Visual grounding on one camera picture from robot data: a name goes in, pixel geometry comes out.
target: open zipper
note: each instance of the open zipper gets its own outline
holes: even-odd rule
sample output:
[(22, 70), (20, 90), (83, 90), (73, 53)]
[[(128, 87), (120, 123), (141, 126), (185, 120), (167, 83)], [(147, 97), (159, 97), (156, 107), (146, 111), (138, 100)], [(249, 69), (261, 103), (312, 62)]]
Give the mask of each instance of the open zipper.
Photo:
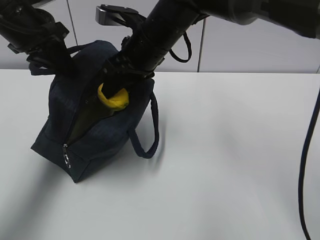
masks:
[[(98, 97), (95, 97), (95, 96), (90, 96), (90, 97), (88, 97), (87, 100), (86, 100), (85, 103), (84, 103), (85, 105), (83, 105), (82, 107), (86, 107), (86, 105), (90, 104), (90, 102), (89, 102), (90, 99), (91, 99), (91, 101), (92, 101), (92, 99), (93, 99), (93, 102), (91, 102), (92, 105), (98, 104), (98, 105), (101, 105), (101, 106), (100, 106), (101, 108), (108, 108), (108, 107), (104, 106), (104, 105), (100, 102), (100, 100), (98, 99)], [(81, 108), (81, 104), (80, 104), (79, 107), (78, 107), (78, 110), (76, 111), (76, 114), (74, 115), (74, 118), (73, 118), (73, 120), (72, 120), (71, 126), (70, 126), (69, 131), (68, 131), (68, 133), (67, 133), (67, 135), (66, 135), (66, 138), (65, 138), (65, 140), (64, 140), (65, 143), (64, 143), (63, 146), (62, 146), (64, 162), (65, 162), (66, 166), (67, 166), (69, 169), (71, 169), (72, 164), (71, 164), (71, 161), (70, 161), (70, 158), (69, 158), (69, 155), (68, 155), (68, 148), (69, 148), (72, 144), (74, 144), (75, 142), (77, 142), (78, 140), (80, 140), (83, 136), (85, 136), (98, 122), (100, 122), (100, 121), (102, 121), (102, 120), (104, 120), (104, 119), (108, 119), (108, 118), (115, 117), (117, 114), (120, 113), (119, 111), (116, 111), (116, 112), (111, 111), (111, 110), (109, 110), (109, 112), (106, 111), (106, 112), (105, 112), (104, 114), (102, 114), (101, 116), (98, 116), (96, 119), (93, 119), (92, 122), (84, 128), (84, 130), (82, 129), (82, 130), (80, 131), (80, 132), (81, 132), (80, 134), (76, 135), (76, 137), (73, 137), (73, 138), (71, 139), (71, 137), (72, 137), (72, 135), (73, 135), (73, 130), (74, 130), (74, 128), (76, 127), (77, 122), (80, 121), (79, 116), (80, 116), (80, 112), (81, 112), (82, 110), (83, 110), (83, 108)]]
[[(103, 82), (102, 81), (102, 77), (101, 77), (101, 72), (98, 72), (97, 75), (93, 77), (93, 80), (95, 80), (95, 79), (97, 79), (99, 81), (98, 83), (102, 83)], [(93, 81), (89, 81), (86, 84), (86, 86), (84, 87), (84, 91), (82, 92), (82, 94), (80, 96), (80, 101), (79, 101), (79, 104), (78, 104), (78, 106), (76, 108), (76, 112), (75, 112), (75, 114), (74, 114), (74, 116), (72, 118), (72, 122), (71, 122), (70, 128), (69, 128), (69, 130), (68, 130), (68, 132), (67, 132), (67, 134), (66, 134), (66, 136), (64, 138), (64, 142), (65, 143), (62, 145), (63, 159), (64, 159), (64, 162), (65, 162), (66, 166), (68, 167), (68, 169), (71, 169), (71, 167), (72, 167), (71, 161), (70, 161), (70, 158), (69, 158), (69, 155), (68, 155), (68, 147), (72, 143), (74, 143), (74, 142), (76, 142), (78, 140), (78, 139), (75, 139), (74, 141), (69, 142), (69, 138), (70, 138), (70, 136), (72, 134), (72, 131), (74, 129), (75, 124), (77, 123), (81, 107), (84, 104), (86, 104), (86, 100), (85, 99), (90, 97), (90, 90), (91, 90), (90, 85), (92, 85), (92, 87), (93, 87), (95, 85), (99, 86), (100, 84), (95, 84)], [(92, 126), (90, 126), (90, 128), (88, 128), (86, 130), (86, 132), (89, 131), (92, 128)]]

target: metal bracket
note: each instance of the metal bracket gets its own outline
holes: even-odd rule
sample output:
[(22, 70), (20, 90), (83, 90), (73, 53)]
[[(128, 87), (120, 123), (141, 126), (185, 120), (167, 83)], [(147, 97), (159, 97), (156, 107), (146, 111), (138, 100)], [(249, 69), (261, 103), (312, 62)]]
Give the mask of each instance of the metal bracket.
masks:
[(135, 31), (145, 20), (132, 8), (105, 4), (96, 7), (95, 21), (103, 26), (125, 26)]

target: zipper pull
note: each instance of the zipper pull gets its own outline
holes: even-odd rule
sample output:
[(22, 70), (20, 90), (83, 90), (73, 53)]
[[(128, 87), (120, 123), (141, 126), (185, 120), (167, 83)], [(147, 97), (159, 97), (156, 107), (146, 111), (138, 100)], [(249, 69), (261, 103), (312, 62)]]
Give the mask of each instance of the zipper pull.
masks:
[(66, 166), (70, 169), (71, 168), (71, 164), (70, 164), (67, 148), (68, 148), (68, 144), (63, 144), (62, 150), (63, 150), (64, 162), (65, 162)]

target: yellow object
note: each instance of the yellow object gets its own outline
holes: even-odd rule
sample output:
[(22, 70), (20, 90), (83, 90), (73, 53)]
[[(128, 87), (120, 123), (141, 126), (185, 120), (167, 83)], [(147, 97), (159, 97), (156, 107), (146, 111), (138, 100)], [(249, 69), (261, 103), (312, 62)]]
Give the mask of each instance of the yellow object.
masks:
[(126, 89), (121, 89), (113, 97), (107, 99), (102, 93), (102, 83), (98, 88), (98, 98), (99, 100), (108, 108), (114, 110), (115, 112), (125, 109), (129, 105), (129, 93)]

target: white wall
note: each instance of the white wall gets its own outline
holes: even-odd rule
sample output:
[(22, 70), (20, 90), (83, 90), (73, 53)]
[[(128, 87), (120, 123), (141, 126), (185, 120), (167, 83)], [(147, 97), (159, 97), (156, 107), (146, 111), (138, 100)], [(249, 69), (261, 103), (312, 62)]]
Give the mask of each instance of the white wall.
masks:
[[(57, 22), (62, 22), (70, 30), (65, 42), (68, 47), (76, 45), (72, 24), (66, 0), (55, 0), (41, 7), (51, 13)], [(24, 53), (14, 54), (7, 46), (8, 41), (0, 36), (0, 69), (27, 69), (27, 55)]]
[[(157, 2), (158, 0), (69, 0), (78, 43), (86, 44), (97, 39), (106, 40), (120, 50), (123, 38), (131, 35), (132, 31), (124, 26), (102, 26), (96, 23), (96, 6), (108, 4), (133, 8), (147, 17)], [(187, 33), (192, 43), (192, 59), (188, 63), (180, 63), (168, 54), (165, 61), (157, 68), (157, 71), (197, 71), (202, 25), (192, 26)], [(187, 47), (183, 39), (179, 40), (173, 50), (180, 58), (186, 59), (188, 57)]]
[(206, 20), (201, 72), (316, 73), (320, 41), (267, 21)]

